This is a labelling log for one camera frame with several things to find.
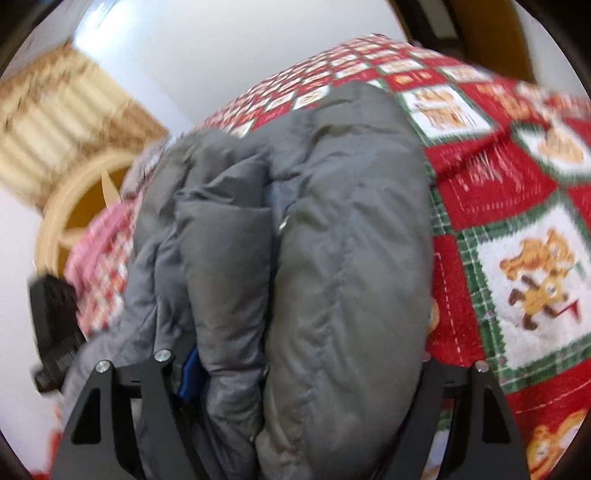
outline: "christmas quilt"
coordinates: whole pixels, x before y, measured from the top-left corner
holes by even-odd
[[[369,35],[273,75],[203,126],[244,137],[354,80],[397,99],[429,159],[427,350],[489,362],[541,480],[591,406],[591,104]],[[449,426],[442,415],[423,480]]]

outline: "quilt square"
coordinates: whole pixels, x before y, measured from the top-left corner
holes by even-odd
[[[250,133],[253,130],[271,122],[275,118],[279,118],[281,115],[285,115],[291,110],[291,101],[283,103],[281,106],[270,110],[268,112],[262,113],[258,118],[255,118],[255,124],[252,128],[248,131]]]
[[[447,83],[448,79],[435,70],[417,70],[388,75],[386,81],[395,92],[411,90],[421,86],[439,85]]]
[[[546,200],[556,186],[510,138],[469,157],[438,184],[457,231],[523,213]]]
[[[350,77],[351,75],[355,75],[356,73],[367,70],[368,68],[369,68],[369,65],[367,63],[360,62],[360,63],[354,64],[354,65],[351,65],[350,67],[347,67],[344,70],[341,70],[340,72],[336,72],[335,79],[340,80],[345,77]]]
[[[293,80],[288,80],[285,84],[283,84],[283,86],[279,90],[277,90],[277,93],[279,95],[284,95],[285,93],[296,89],[299,86],[300,82],[301,78],[299,77]]]
[[[562,183],[591,181],[591,151],[569,126],[554,121],[549,130],[540,125],[519,124],[515,141],[541,168]]]
[[[425,145],[474,138],[493,130],[493,121],[453,85],[397,93]]]
[[[378,65],[378,70],[382,75],[391,75],[393,73],[410,72],[412,70],[424,70],[425,65],[416,60],[394,60]]]
[[[353,53],[349,53],[348,55],[345,55],[343,57],[339,57],[335,60],[332,60],[330,62],[330,66],[333,68],[337,68],[340,67],[341,65],[345,64],[345,63],[349,63],[350,61],[354,61],[357,60],[359,57]]]
[[[312,82],[315,82],[317,80],[324,79],[324,78],[327,78],[327,77],[330,77],[330,72],[328,70],[325,70],[325,71],[320,72],[320,73],[315,73],[314,75],[305,78],[302,81],[302,85],[308,85],[309,83],[312,83]]]
[[[529,100],[515,96],[510,82],[464,83],[462,90],[495,121],[507,124],[513,121],[540,121],[541,115]]]
[[[234,137],[244,138],[246,135],[248,135],[248,132],[250,132],[254,122],[255,120],[250,120],[245,124],[236,127],[234,130],[232,130],[232,135],[234,135]]]
[[[532,478],[542,479],[560,460],[589,412],[591,361],[507,396],[526,447]]]
[[[591,238],[564,193],[456,239],[487,360],[506,393],[591,356]]]
[[[339,80],[335,80],[333,82],[334,87],[338,87],[339,85],[344,85],[345,83],[349,82],[368,82],[370,80],[374,80],[379,78],[379,73],[375,71],[373,68],[363,69],[360,72],[354,73],[348,77],[341,78]]]
[[[269,112],[270,110],[273,110],[278,106],[283,105],[284,103],[290,102],[292,98],[295,96],[295,94],[295,92],[289,92],[273,100],[267,105],[267,107],[265,108],[265,112]]]
[[[493,81],[492,75],[482,72],[474,67],[470,67],[469,65],[439,67],[439,71],[450,80],[457,83]]]
[[[324,85],[322,87],[317,88],[316,90],[312,90],[302,96],[299,96],[295,102],[293,109],[298,110],[300,108],[304,108],[306,106],[312,105],[320,100],[322,100],[325,96],[327,96],[330,92],[330,85]]]
[[[306,68],[304,72],[306,74],[308,74],[308,73],[315,72],[316,70],[326,69],[328,64],[329,63],[326,60],[318,61],[318,62],[314,63],[311,67]]]
[[[401,60],[402,57],[398,54],[396,50],[391,50],[390,48],[386,48],[385,50],[379,50],[373,53],[368,53],[364,55],[364,57],[368,60],[380,60],[380,63],[386,63],[390,60],[384,60],[384,58],[389,58],[395,56],[392,60]]]

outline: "pink plaid fabric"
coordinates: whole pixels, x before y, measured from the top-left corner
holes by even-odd
[[[108,329],[123,309],[123,292],[127,285],[127,261],[133,248],[135,221],[142,194],[126,205],[126,219],[113,240],[105,245],[89,278],[89,286],[79,297],[78,324],[86,336]]]

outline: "black object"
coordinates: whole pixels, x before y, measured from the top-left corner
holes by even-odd
[[[86,342],[76,319],[76,293],[65,280],[51,275],[29,285],[33,326],[41,366],[33,371],[40,393],[61,388],[78,349]]]
[[[421,478],[444,398],[453,399],[454,408],[438,479],[530,478],[517,424],[488,364],[479,361],[462,368],[429,359],[413,406],[377,479]]]
[[[130,367],[97,364],[64,432],[53,480],[143,478],[129,406],[130,398],[140,397],[159,478],[209,480],[183,423],[181,401],[172,393],[175,372],[191,352],[186,345],[181,351],[182,357],[160,351]],[[435,359],[425,361],[413,406],[374,479],[420,479],[444,398],[455,403],[438,479],[529,479],[517,426],[488,365],[451,367]]]

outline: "garfield print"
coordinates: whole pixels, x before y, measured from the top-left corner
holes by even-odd
[[[575,343],[586,348],[591,333],[589,246],[565,205],[554,205],[530,225],[482,242],[478,258],[496,311],[505,367],[527,367]],[[577,354],[568,350],[566,355]]]

